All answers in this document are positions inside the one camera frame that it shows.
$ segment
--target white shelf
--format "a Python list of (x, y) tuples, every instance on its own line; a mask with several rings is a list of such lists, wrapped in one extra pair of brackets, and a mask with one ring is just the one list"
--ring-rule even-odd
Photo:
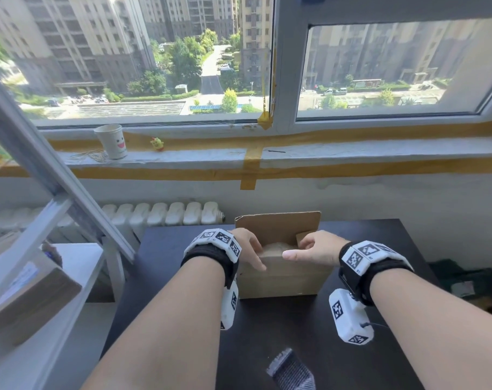
[(82, 290), (22, 345), (0, 344), (0, 390), (43, 388), (102, 267), (103, 250), (96, 243), (55, 246), (62, 256), (63, 270), (82, 285)]

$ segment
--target black table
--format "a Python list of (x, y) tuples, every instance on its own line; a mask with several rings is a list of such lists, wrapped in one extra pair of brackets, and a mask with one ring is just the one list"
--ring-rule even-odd
[[(185, 247), (206, 228), (147, 229), (103, 353), (176, 273)], [(404, 255), (418, 275), (438, 284), (398, 219), (321, 222), (320, 229), (349, 240), (382, 242)], [(423, 389), (389, 329), (375, 328), (374, 339), (366, 346), (338, 337), (328, 305), (336, 288), (344, 288), (337, 270), (316, 296), (240, 301), (233, 327), (221, 333), (216, 388), (276, 389), (266, 369), (277, 354), (291, 347), (314, 374), (319, 390)], [(384, 322), (376, 308), (367, 308), (367, 313), (371, 321)]]

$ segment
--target black brush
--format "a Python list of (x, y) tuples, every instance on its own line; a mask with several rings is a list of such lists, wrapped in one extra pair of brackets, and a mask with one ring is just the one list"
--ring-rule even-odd
[(281, 390), (316, 390), (313, 374), (291, 348), (275, 357), (267, 373)]

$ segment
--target yellow toy figure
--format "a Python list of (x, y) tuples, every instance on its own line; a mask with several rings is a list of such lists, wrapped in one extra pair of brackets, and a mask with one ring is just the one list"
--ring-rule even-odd
[(150, 141), (150, 143), (152, 144), (155, 150), (158, 150), (160, 152), (163, 151), (165, 144), (159, 138), (154, 138), (152, 141)]

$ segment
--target hand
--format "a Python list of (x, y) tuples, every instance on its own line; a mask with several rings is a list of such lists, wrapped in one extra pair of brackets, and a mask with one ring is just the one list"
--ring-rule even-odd
[(262, 261), (258, 257), (258, 254), (262, 252), (262, 245), (258, 242), (255, 234), (245, 228), (236, 228), (231, 230), (230, 233), (233, 234), (239, 245), (241, 245), (240, 261), (249, 262), (258, 271), (265, 271), (266, 266), (262, 264)]
[(341, 236), (320, 230), (307, 234), (300, 241), (301, 250), (290, 250), (282, 257), (290, 261), (315, 262), (316, 264), (340, 265), (340, 250), (349, 243)]

